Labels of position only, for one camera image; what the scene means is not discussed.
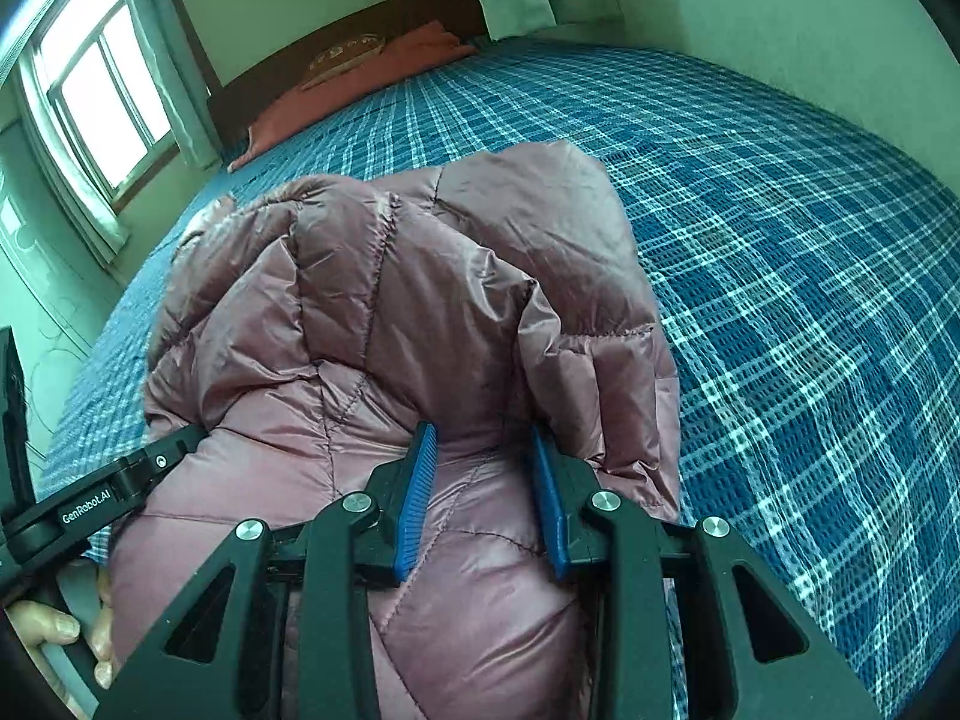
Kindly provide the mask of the left hand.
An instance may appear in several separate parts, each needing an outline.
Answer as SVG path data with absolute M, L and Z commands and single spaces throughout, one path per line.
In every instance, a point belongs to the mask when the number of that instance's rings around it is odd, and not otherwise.
M 41 656 L 44 644 L 68 645 L 85 639 L 96 658 L 94 679 L 101 689 L 109 689 L 117 670 L 116 655 L 112 647 L 112 593 L 110 578 L 106 567 L 96 566 L 96 592 L 98 592 L 99 610 L 94 619 L 93 628 L 85 634 L 82 623 L 70 613 L 56 610 L 52 606 L 37 603 L 34 600 L 18 600 L 5 610 L 8 621 L 18 635 L 21 644 L 31 656 L 34 665 L 43 673 L 44 678 L 53 687 L 60 689 L 62 684 Z

